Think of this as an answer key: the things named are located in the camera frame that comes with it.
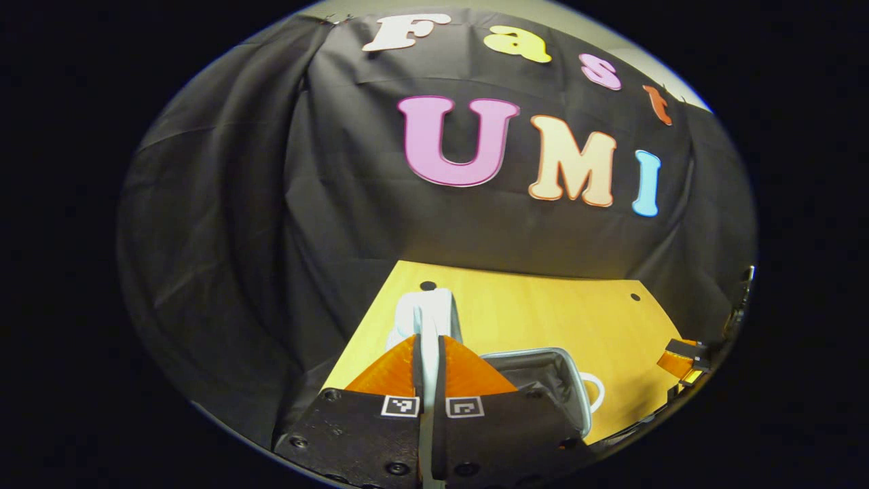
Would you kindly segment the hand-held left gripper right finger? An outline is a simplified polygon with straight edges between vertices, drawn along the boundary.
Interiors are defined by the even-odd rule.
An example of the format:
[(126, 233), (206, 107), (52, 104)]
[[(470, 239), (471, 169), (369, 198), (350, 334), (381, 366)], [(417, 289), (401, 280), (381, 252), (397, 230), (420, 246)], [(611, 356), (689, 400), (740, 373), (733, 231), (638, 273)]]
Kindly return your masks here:
[(447, 488), (537, 488), (588, 467), (592, 405), (556, 347), (478, 355), (439, 338), (432, 476)]

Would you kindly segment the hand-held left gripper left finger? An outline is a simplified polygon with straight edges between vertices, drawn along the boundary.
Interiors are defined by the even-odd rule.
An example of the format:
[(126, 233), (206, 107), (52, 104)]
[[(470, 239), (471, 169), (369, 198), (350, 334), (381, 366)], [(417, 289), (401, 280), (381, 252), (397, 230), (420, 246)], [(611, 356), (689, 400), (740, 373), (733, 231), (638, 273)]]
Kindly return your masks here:
[(274, 452), (359, 488), (422, 487), (421, 336), (385, 352), (345, 389), (325, 388), (280, 434)]

